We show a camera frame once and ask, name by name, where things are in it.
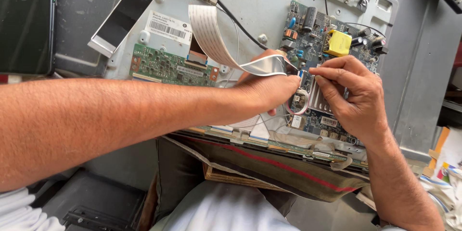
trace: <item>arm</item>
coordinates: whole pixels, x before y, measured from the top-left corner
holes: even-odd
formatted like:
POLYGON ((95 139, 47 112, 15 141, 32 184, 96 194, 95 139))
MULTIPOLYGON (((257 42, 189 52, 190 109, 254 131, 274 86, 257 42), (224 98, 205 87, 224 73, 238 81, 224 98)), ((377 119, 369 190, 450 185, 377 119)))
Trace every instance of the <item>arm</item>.
POLYGON ((380 78, 353 56, 331 59, 309 72, 316 75, 341 125, 366 146, 380 218, 409 231, 444 230, 436 207, 409 169, 388 127, 380 78), (336 84, 349 89, 347 100, 336 84))
POLYGON ((0 192, 172 131, 251 118, 285 102, 299 82, 277 75, 226 89, 101 79, 0 86, 0 192))

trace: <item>tv main board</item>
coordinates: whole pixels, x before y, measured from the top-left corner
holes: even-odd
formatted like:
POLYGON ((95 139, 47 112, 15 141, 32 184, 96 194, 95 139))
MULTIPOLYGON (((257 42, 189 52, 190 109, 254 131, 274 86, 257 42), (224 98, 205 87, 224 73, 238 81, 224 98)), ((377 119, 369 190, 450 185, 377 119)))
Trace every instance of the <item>tv main board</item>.
POLYGON ((309 102, 309 106, 301 115, 291 114, 288 126, 357 144, 358 140, 347 133, 332 114, 308 68, 320 66, 331 58, 353 55, 371 72, 377 73, 380 55, 388 53, 385 44, 385 38, 369 28, 360 30, 318 12, 315 7, 307 7, 293 0, 280 48, 287 52, 291 63, 301 70, 300 89, 309 93, 309 100, 305 100, 304 95, 295 94, 288 103, 290 109, 296 112, 302 109, 304 102, 309 102))

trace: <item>hairy forearm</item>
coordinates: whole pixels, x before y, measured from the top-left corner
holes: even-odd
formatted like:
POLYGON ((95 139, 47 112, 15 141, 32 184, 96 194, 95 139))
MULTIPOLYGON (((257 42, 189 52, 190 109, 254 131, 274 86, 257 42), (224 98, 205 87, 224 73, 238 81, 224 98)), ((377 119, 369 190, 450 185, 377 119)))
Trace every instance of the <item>hairy forearm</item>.
POLYGON ((0 191, 165 133, 263 112, 236 89, 140 81, 42 80, 0 92, 0 191))
POLYGON ((369 175, 380 218, 409 231, 444 230, 436 207, 409 169, 391 131, 369 146, 369 175))

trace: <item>screw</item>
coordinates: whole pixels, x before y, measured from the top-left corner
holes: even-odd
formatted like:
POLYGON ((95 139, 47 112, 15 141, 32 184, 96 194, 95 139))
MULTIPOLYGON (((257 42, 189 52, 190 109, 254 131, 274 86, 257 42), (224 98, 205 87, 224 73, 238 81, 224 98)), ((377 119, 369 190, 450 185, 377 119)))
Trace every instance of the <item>screw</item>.
POLYGON ((258 36, 258 41, 262 44, 266 44, 268 42, 268 37, 265 34, 261 34, 258 36))

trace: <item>white label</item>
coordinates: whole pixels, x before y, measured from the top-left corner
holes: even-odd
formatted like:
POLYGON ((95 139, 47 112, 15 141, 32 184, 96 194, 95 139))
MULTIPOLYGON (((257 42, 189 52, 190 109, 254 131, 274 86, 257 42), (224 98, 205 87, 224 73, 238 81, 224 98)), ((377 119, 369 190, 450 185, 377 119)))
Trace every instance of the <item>white label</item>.
POLYGON ((196 71, 196 70, 193 70, 193 69, 189 69, 189 68, 183 68, 183 67, 180 67, 180 66, 176 67, 176 70, 186 72, 186 73, 189 73, 189 74, 194 74, 194 75, 197 75, 197 76, 204 76, 204 73, 202 73, 202 72, 199 72, 199 71, 196 71))
POLYGON ((191 24, 182 22, 161 13, 151 11, 145 31, 173 39, 179 43, 191 45, 191 24))
POLYGON ((313 154, 319 155, 319 156, 324 156, 324 157, 330 157, 330 154, 322 153, 322 152, 317 152, 317 151, 313 151, 313 154))
POLYGON ((299 127, 300 127, 300 122, 301 122, 301 121, 302 121, 302 117, 301 117, 301 116, 294 115, 294 116, 293 116, 293 120, 292 120, 291 126, 292 126, 292 127, 295 127, 295 128, 299 128, 299 127))
POLYGON ((328 118, 328 117, 325 117, 323 116, 321 118, 321 124, 323 125, 328 125, 328 126, 332 126, 332 127, 337 127, 337 123, 338 121, 337 120, 334 120, 332 118, 328 118))

